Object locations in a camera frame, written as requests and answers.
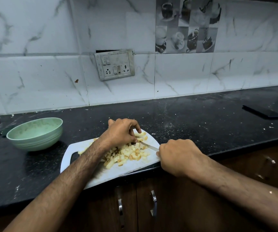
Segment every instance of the knife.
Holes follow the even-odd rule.
[[[147,146],[148,148],[150,148],[150,149],[152,149],[153,151],[159,151],[159,149],[158,148],[156,148],[156,147],[153,147],[153,146],[151,146],[151,145],[149,145],[149,144],[146,144],[146,143],[144,143],[144,142],[142,142],[142,141],[140,141],[143,145],[145,145],[145,146]]]

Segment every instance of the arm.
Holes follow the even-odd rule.
[[[112,147],[137,142],[133,127],[141,133],[135,120],[109,120],[109,128],[47,188],[41,192],[4,230],[4,232],[57,231],[86,186],[101,158]]]
[[[159,152],[162,168],[186,176],[278,230],[278,189],[245,177],[204,155],[191,140],[169,140]]]

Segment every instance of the person's right arm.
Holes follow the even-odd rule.
[[[204,155],[191,140],[169,140],[157,155],[161,167],[196,183],[244,208],[278,231],[278,189],[230,170]]]

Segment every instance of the bowl rim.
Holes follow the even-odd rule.
[[[44,120],[44,119],[52,119],[52,118],[58,119],[58,120],[61,121],[61,124],[60,124],[58,127],[56,127],[55,129],[53,129],[53,130],[50,131],[50,132],[52,132],[52,131],[58,129],[60,126],[62,126],[63,120],[62,120],[61,118],[58,118],[58,117],[46,117],[46,118],[40,118],[40,119],[36,119],[36,120]],[[18,128],[18,127],[24,125],[24,124],[27,124],[27,123],[30,123],[30,122],[34,122],[34,121],[36,121],[36,120],[31,120],[31,121],[25,122],[25,123],[23,123],[23,124],[20,124],[20,125],[14,127],[13,129],[11,129],[11,130],[6,134],[7,139],[13,140],[13,141],[22,141],[22,140],[32,139],[32,138],[13,139],[13,138],[10,138],[10,137],[8,136],[8,134],[9,134],[11,131],[13,131],[14,129],[16,129],[16,128]],[[48,134],[48,133],[50,133],[50,132],[47,132],[47,133],[45,133],[45,134],[42,134],[42,135],[40,135],[40,136],[36,136],[36,137],[33,137],[33,138],[38,138],[38,137],[44,136],[44,135],[46,135],[46,134]]]

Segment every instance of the electrical outlet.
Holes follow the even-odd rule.
[[[95,59],[101,81],[135,75],[131,49],[96,53]]]

